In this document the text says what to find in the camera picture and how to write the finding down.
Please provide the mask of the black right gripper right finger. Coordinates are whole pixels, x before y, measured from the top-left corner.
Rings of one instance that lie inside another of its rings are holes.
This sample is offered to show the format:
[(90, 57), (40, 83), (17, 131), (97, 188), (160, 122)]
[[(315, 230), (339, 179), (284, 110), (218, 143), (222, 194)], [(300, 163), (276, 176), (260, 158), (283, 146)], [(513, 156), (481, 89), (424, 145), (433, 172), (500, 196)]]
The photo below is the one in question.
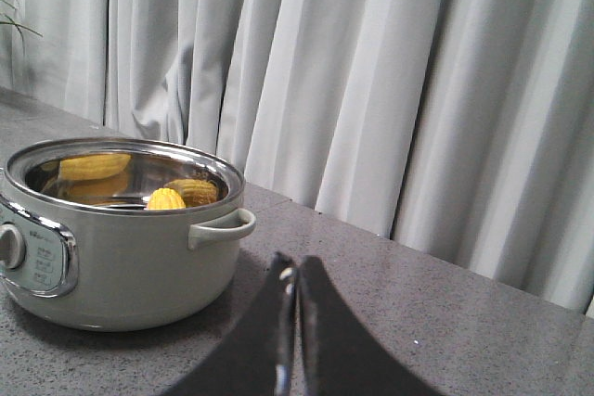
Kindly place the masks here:
[(437, 395), (367, 331), (320, 258), (299, 268), (300, 322), (308, 395)]

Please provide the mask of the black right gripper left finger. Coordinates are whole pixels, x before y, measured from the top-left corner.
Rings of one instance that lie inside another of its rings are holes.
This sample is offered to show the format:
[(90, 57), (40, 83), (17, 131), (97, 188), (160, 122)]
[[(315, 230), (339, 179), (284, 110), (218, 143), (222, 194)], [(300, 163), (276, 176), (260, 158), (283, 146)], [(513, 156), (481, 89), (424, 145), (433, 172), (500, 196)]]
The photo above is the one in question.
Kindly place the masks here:
[(166, 395), (288, 395), (297, 266), (277, 252), (250, 307), (220, 344)]

